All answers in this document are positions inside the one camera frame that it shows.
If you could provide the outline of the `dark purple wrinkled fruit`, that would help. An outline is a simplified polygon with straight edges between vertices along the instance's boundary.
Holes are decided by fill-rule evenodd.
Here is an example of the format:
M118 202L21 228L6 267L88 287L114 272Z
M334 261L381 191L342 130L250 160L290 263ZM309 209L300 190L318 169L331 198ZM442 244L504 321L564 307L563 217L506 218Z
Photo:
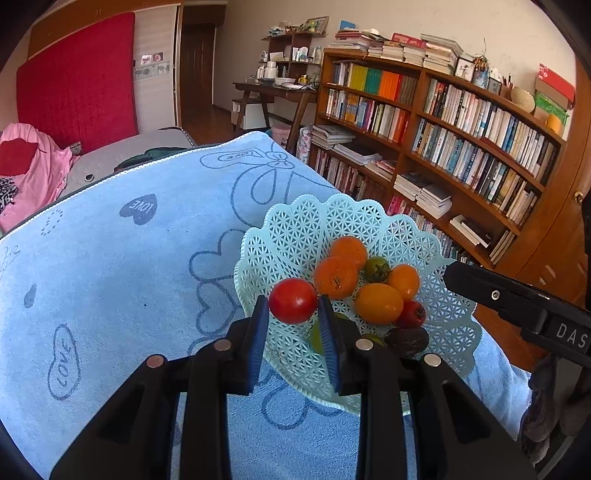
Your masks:
M427 349L430 337L423 327L393 328L386 334L384 342L394 354L412 358Z

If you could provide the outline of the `large red tomato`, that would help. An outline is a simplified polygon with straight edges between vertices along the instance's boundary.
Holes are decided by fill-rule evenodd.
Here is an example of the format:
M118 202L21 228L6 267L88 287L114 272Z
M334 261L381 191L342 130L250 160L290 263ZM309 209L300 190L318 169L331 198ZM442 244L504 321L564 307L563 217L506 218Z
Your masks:
M404 329L419 328L423 326L426 319L427 312L424 306L418 301L407 300L394 326Z

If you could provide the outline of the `oval orange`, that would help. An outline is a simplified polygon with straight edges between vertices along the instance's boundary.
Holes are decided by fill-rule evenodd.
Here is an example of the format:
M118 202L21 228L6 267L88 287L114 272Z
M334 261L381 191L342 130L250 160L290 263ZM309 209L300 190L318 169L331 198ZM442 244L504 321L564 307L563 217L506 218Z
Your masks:
M403 309L401 294L388 284L367 283L356 294L356 315L372 325L394 324Z

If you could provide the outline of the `green tomato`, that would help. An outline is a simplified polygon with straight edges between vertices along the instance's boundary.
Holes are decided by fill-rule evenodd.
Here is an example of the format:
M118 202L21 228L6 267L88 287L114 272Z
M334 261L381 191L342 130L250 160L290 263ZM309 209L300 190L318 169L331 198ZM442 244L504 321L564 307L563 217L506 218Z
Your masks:
M388 260L381 256L372 256L367 259L363 267L363 275L368 283L384 283L391 272Z
M368 339L368 340L370 340L372 342L374 342L377 345L381 345L381 346L384 346L384 347L387 346L387 344L384 341L384 339L381 338L379 335L365 333L365 334L362 335L362 337L365 338L365 339Z
M334 317L339 322L342 321L349 321L349 317L342 313L335 313ZM311 346L311 349L322 356L325 355L324 344L322 344L322 332L321 332L321 320L315 321L312 324L310 336L308 336L308 344Z

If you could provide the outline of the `bumpy mandarin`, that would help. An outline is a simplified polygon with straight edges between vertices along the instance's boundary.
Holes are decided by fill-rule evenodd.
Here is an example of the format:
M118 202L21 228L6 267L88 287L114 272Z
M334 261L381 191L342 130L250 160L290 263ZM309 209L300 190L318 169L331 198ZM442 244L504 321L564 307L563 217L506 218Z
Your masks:
M355 263L344 257L331 256L315 266L315 289L331 300L342 300L352 295L358 275Z

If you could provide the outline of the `small red tomato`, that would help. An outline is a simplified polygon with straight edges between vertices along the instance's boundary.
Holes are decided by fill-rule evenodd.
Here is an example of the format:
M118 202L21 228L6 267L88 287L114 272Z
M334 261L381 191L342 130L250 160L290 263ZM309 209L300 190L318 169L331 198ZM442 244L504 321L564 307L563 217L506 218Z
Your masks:
M315 288L300 278L281 280L273 287L269 298L270 312L284 324L301 324L317 310Z

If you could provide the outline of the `small mandarin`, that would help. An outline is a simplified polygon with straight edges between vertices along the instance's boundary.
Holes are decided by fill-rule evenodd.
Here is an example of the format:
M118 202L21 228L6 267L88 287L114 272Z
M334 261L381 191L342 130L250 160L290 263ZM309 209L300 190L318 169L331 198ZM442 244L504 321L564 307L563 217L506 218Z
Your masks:
M351 261L358 271L363 270L368 261L366 246L360 239L353 236L342 236L335 239L329 249L329 255Z

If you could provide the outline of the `wooden bookshelf with books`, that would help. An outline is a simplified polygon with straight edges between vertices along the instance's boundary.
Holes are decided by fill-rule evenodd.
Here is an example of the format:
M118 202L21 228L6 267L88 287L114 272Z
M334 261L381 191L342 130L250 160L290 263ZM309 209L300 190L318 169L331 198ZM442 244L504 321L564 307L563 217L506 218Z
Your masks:
M387 205L417 211L477 265L584 304L587 107L567 141L465 79L330 46L315 121L390 162Z

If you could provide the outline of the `blue patterned towel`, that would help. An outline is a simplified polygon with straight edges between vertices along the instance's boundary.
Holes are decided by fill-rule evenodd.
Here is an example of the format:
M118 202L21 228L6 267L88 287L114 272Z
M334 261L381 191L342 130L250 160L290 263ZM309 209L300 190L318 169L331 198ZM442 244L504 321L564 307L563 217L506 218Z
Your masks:
M337 193L263 134L111 176L1 240L1 421L43 479L150 354L185 357L245 317L245 231L277 203ZM466 383L512 436L529 374L483 331ZM234 479L355 479L359 418L311 401L263 362L228 397Z

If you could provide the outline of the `light blue lattice basket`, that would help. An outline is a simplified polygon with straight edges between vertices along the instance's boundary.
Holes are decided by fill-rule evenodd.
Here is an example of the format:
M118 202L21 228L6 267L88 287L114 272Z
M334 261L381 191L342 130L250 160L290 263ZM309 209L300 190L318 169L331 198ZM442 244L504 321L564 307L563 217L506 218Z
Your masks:
M267 211L262 227L253 227L242 238L233 282L245 313L252 313L257 297L270 298L278 282L300 278L314 285L315 267L329 258L332 244L342 237L355 237L368 254L366 267L358 274L355 290L332 301L335 313L345 314L362 334L382 337L394 325L372 325L355 310L355 298L368 281L383 279L388 270L410 265L420 277L414 297L426 310L425 329L430 343L424 353L438 354L462 378L475 367L475 351L482 328L472 319L475 302L447 290L444 258L433 234L419 230L406 215L389 216L374 200L355 201L345 194L322 202L301 195L290 204L277 204ZM308 399L359 416L360 395L339 397L329 382L325 359L308 343L317 314L300 325L289 325L270 316L263 357L276 372Z

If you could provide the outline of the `grey bed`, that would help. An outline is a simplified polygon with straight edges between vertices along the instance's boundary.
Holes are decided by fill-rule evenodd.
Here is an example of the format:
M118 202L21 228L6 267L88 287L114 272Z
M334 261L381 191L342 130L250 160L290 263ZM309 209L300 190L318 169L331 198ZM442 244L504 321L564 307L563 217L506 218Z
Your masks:
M193 149L197 143L177 127L138 134L80 156L67 176L59 198L110 176L120 164L151 149Z

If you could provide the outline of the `pile of clothes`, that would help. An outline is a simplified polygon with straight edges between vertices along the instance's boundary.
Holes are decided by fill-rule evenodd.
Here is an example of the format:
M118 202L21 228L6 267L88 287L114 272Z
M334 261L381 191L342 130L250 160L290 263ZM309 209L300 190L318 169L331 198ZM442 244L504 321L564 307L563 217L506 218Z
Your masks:
M1 133L1 231L55 201L77 160L32 125L10 123Z

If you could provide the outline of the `pink waste bin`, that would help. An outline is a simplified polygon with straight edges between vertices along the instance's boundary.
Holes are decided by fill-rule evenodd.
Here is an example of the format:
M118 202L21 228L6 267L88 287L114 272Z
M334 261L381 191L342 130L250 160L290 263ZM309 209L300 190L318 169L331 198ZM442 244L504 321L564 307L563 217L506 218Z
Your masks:
M286 149L290 138L290 126L284 124L273 125L270 128L270 136L281 148Z

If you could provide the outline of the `red upright mattress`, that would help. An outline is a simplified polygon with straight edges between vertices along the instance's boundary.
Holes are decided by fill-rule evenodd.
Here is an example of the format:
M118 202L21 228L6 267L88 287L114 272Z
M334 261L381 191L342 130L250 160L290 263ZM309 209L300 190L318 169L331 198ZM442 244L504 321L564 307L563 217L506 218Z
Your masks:
M87 153L138 134L133 89L135 14L85 27L19 67L18 120Z

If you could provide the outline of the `small desk shelf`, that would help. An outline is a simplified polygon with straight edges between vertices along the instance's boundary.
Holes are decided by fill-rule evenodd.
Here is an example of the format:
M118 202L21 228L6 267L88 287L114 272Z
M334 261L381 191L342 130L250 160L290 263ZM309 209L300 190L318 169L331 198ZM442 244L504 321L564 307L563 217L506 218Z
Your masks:
M314 17L301 24L280 22L271 26L263 37L266 42L259 57L256 78L287 78L298 80L318 73L322 65L322 46L315 39L324 38L329 16Z

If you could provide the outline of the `dark wooden door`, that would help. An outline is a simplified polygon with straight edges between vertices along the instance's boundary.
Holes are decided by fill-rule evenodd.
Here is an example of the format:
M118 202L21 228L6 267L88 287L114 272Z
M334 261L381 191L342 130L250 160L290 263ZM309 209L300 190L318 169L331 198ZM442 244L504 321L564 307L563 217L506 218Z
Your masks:
M182 125L211 107L216 5L183 8L180 44Z

